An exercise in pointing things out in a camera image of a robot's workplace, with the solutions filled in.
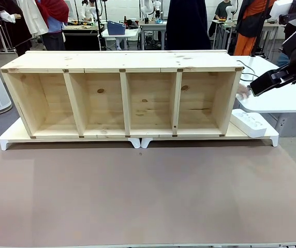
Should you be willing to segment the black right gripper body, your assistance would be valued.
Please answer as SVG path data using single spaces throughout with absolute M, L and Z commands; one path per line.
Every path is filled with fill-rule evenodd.
M 277 70 L 269 70 L 249 84 L 249 88 L 254 97 L 275 88 L 282 82 L 280 78 L 274 76 L 276 73 L 278 73 Z

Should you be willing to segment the person left hand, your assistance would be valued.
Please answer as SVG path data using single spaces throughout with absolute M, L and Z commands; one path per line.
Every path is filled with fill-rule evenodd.
M 236 93 L 236 98 L 242 101 L 242 100 L 248 99 L 250 95 L 251 95 L 251 90 L 248 88 L 248 86 L 239 84 L 237 93 Z

